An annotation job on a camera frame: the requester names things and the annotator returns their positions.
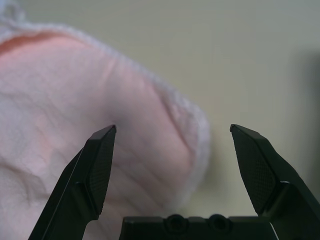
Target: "beige wall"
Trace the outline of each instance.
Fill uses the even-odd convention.
[[[320,199],[318,0],[21,0],[30,20],[84,30],[167,79],[212,124],[204,183],[180,213],[254,214],[230,124],[267,137]]]

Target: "pink cloth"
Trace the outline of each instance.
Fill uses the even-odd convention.
[[[28,239],[63,169],[111,124],[107,196],[83,239],[118,239],[124,216],[174,213],[206,169],[203,113],[115,51],[23,28],[0,45],[0,239]]]

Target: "pink towel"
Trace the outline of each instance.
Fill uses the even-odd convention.
[[[83,239],[118,239],[124,216],[174,213],[207,167],[203,112],[84,33],[28,23],[6,6],[15,11],[0,18],[0,239],[28,239],[63,169],[111,124],[107,196]]]

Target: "white background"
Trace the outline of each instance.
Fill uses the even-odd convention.
[[[20,2],[29,20],[89,33],[166,79],[206,112],[212,126],[210,168],[180,210],[186,217],[255,214],[230,124],[268,138],[320,199],[320,1]]]

